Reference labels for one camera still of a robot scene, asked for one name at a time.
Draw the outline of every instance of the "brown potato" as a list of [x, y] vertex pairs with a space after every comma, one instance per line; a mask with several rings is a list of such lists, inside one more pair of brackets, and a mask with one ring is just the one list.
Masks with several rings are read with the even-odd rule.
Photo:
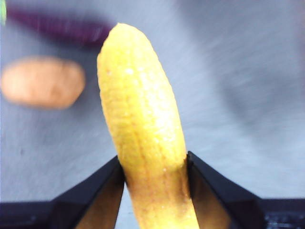
[[45, 109], [71, 106], [85, 87], [82, 67], [55, 57], [31, 57], [7, 66], [1, 78], [3, 95], [16, 104]]

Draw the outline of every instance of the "potato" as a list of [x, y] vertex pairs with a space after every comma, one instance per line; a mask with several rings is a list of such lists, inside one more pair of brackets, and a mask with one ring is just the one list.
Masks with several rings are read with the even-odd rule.
[[71, 106], [85, 87], [82, 67], [55, 57], [31, 57], [7, 66], [1, 78], [3, 95], [11, 102], [44, 109]]

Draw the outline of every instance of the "purple eggplant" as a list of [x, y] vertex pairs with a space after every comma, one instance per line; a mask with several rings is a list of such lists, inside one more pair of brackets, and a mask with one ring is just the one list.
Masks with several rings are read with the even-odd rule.
[[106, 21], [77, 21], [40, 12], [26, 11], [17, 6], [6, 6], [7, 21], [14, 21], [58, 41], [101, 47], [113, 27]]

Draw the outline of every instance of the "eggplant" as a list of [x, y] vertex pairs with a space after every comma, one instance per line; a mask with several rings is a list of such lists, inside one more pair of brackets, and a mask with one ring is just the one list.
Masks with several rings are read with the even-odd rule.
[[57, 41], [99, 48], [113, 27], [107, 21], [78, 21], [73, 16], [53, 16], [13, 5], [6, 5], [6, 20], [14, 21]]

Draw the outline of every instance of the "gray table surface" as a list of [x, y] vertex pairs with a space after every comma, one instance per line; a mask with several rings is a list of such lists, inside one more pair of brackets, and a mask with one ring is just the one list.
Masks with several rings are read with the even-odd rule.
[[[10, 0], [125, 22], [151, 40], [173, 86], [187, 148], [257, 195], [305, 197], [305, 5], [267, 0]], [[99, 50], [1, 26], [1, 67], [29, 55], [79, 62], [87, 85], [63, 111], [1, 96], [1, 201], [51, 199], [116, 155], [102, 115]], [[125, 190], [117, 228], [137, 228]]]

